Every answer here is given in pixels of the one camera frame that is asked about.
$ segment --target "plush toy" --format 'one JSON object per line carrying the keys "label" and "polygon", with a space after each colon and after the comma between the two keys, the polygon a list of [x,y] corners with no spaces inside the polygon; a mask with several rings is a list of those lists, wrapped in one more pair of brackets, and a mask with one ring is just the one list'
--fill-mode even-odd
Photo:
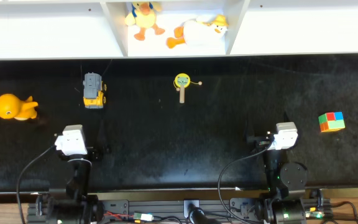
{"label": "plush toy", "polygon": [[140,32],[134,36],[137,40],[145,39],[144,34],[148,28],[153,28],[155,35],[165,32],[165,29],[159,28],[155,23],[157,15],[154,10],[160,12],[161,9],[161,5],[157,2],[132,2],[132,11],[125,18],[125,24],[128,26],[136,24],[140,27]]}
{"label": "plush toy", "polygon": [[168,38],[167,45],[170,49],[178,44],[208,45],[214,44],[222,38],[227,31],[228,24],[224,15],[216,16],[211,23],[198,20],[187,21],[181,27],[175,29],[176,38]]}
{"label": "plush toy", "polygon": [[34,108],[38,106],[37,102],[32,101],[30,96],[26,101],[21,101],[13,94],[3,94],[0,96],[0,117],[4,119],[18,119],[24,121],[29,118],[37,117]]}

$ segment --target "blue square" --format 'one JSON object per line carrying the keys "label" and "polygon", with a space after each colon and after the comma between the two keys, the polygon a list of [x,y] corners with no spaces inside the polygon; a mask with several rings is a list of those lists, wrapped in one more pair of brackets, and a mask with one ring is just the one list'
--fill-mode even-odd
{"label": "blue square", "polygon": [[335,115],[335,120],[336,121],[343,119],[342,112],[335,112],[334,115]]}

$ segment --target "duck's beak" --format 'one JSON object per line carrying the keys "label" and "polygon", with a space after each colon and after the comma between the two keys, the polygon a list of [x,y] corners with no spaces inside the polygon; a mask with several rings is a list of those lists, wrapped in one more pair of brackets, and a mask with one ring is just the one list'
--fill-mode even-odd
{"label": "duck's beak", "polygon": [[144,15],[149,15],[150,13],[150,6],[148,2],[145,2],[143,4],[140,5],[139,10],[144,14]]}

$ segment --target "red square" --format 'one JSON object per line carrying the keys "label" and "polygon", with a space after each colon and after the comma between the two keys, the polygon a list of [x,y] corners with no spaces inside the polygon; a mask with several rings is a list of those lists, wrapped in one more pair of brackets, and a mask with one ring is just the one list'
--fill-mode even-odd
{"label": "red square", "polygon": [[335,114],[334,113],[326,113],[327,121],[335,121]]}

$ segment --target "white duck plush toy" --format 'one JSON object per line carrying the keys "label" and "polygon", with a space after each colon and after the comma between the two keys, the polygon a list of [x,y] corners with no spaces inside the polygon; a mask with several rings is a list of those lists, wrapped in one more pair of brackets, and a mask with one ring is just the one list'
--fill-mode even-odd
{"label": "white duck plush toy", "polygon": [[175,29],[176,38],[168,38],[167,46],[172,49],[178,44],[208,45],[214,44],[227,31],[228,24],[224,15],[216,16],[211,23],[190,20]]}

